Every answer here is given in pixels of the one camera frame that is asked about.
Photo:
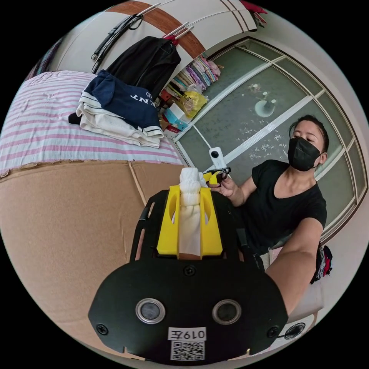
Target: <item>woman's right arm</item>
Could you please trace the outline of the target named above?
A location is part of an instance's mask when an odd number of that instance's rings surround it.
[[[220,185],[209,185],[212,191],[220,192],[228,197],[234,207],[243,205],[248,197],[256,190],[252,176],[241,186],[237,186],[233,179],[226,177]]]
[[[252,176],[246,180],[240,187],[236,185],[234,193],[229,197],[231,203],[236,208],[243,205],[248,197],[256,190]]]

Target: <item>screw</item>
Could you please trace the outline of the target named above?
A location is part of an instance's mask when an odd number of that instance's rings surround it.
[[[96,330],[100,333],[100,334],[102,334],[103,336],[106,336],[107,334],[108,334],[108,328],[106,328],[105,326],[104,326],[104,324],[98,324],[97,326],[96,326]]]
[[[188,266],[185,266],[185,268],[183,269],[183,272],[184,272],[185,276],[191,277],[191,276],[195,275],[196,269],[193,266],[188,265]]]
[[[275,335],[278,333],[278,329],[279,329],[279,327],[278,327],[278,326],[274,326],[274,327],[272,327],[272,328],[268,331],[268,333],[266,334],[266,335],[268,336],[268,338],[273,338],[273,337],[275,337]]]

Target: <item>sliding door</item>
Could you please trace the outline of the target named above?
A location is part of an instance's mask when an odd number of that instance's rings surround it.
[[[205,91],[209,103],[176,138],[179,149],[191,166],[207,171],[213,168],[209,149],[219,146],[240,185],[267,159],[287,162],[290,125],[314,115],[330,140],[328,160],[315,173],[327,202],[327,238],[367,189],[361,152],[344,113],[314,76],[261,43],[238,45],[215,62],[224,67],[222,74]]]

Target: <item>label sticker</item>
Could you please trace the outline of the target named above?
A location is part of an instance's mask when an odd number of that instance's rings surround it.
[[[169,341],[206,341],[206,327],[168,329]]]
[[[205,341],[172,341],[170,359],[177,361],[205,360]]]
[[[171,360],[205,360],[206,327],[169,327],[168,340],[172,341],[170,350]]]

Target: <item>yellow 3d-printed part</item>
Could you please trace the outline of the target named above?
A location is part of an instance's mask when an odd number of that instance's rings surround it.
[[[217,171],[215,173],[205,173],[203,176],[204,176],[204,179],[206,182],[209,182],[209,184],[211,185],[217,185],[218,184],[218,180],[216,178],[216,176],[220,173],[220,171]]]
[[[202,187],[200,189],[200,211],[201,258],[219,256],[222,254],[223,247],[210,188]],[[208,217],[208,223],[206,223],[205,214]]]
[[[164,211],[163,220],[161,223],[161,230],[157,250],[160,255],[177,255],[179,256],[179,213],[180,213],[180,187],[169,187],[168,198]]]
[[[168,198],[161,223],[157,250],[159,255],[176,255],[179,257],[180,234],[180,187],[169,187]],[[210,188],[200,189],[200,245],[203,256],[219,256],[223,247],[220,238],[218,220],[215,214]]]

